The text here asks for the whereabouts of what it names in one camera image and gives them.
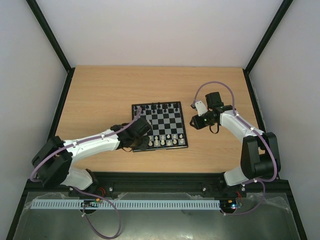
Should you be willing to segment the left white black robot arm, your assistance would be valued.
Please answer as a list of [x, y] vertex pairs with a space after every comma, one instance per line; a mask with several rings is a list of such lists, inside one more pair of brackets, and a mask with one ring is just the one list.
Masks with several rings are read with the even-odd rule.
[[143, 117], [135, 117], [130, 123], [114, 125], [111, 128], [80, 139], [61, 140], [51, 137], [32, 159], [34, 167], [30, 175], [32, 182], [41, 182], [45, 188], [58, 185], [89, 188], [94, 180], [87, 169], [74, 167], [78, 161], [90, 156], [116, 151], [123, 148], [145, 150], [149, 144], [147, 132], [152, 125]]

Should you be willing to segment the black grey chessboard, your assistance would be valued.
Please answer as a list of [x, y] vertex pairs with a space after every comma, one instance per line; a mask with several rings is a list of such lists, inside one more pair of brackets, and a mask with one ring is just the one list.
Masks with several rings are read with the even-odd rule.
[[141, 108], [140, 116], [146, 119], [152, 129], [146, 134], [153, 146], [148, 146], [147, 151], [183, 149], [189, 146], [184, 123], [182, 105], [179, 101], [133, 104], [132, 117]]

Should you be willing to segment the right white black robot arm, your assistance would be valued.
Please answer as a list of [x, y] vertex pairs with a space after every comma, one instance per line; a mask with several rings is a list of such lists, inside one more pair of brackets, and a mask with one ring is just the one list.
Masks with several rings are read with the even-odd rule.
[[218, 191], [229, 196], [239, 184], [272, 182], [281, 168], [276, 135], [244, 120], [233, 105], [224, 105], [218, 92], [207, 94], [205, 99], [206, 104], [196, 99], [191, 104], [197, 115], [192, 117], [190, 125], [197, 130], [214, 125], [224, 127], [242, 143], [240, 165], [224, 172]]

